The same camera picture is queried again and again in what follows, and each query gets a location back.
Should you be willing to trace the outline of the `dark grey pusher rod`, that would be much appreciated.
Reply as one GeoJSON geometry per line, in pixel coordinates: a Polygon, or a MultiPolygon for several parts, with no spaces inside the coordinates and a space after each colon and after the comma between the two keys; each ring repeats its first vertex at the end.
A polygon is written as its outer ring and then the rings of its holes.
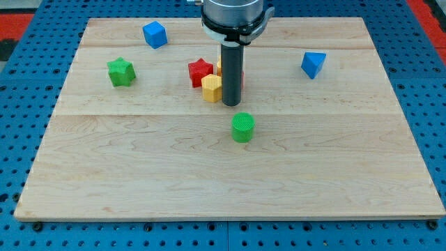
{"type": "Polygon", "coordinates": [[[236,106],[241,101],[244,47],[221,45],[222,102],[236,106]]]}

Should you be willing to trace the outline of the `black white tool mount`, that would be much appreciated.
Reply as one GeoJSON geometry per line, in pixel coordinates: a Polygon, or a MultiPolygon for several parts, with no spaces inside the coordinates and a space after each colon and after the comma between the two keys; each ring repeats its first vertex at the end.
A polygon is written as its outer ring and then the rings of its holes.
{"type": "Polygon", "coordinates": [[[205,33],[227,47],[248,46],[266,29],[275,8],[255,6],[202,6],[201,23],[205,33]]]}

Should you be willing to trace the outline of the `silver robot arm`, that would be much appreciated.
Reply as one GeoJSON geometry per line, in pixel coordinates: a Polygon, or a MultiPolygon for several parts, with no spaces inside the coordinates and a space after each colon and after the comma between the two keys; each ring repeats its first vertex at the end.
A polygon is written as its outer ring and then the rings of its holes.
{"type": "Polygon", "coordinates": [[[222,102],[230,107],[241,101],[244,48],[257,39],[275,14],[263,0],[187,0],[201,8],[206,34],[220,43],[222,102]]]}

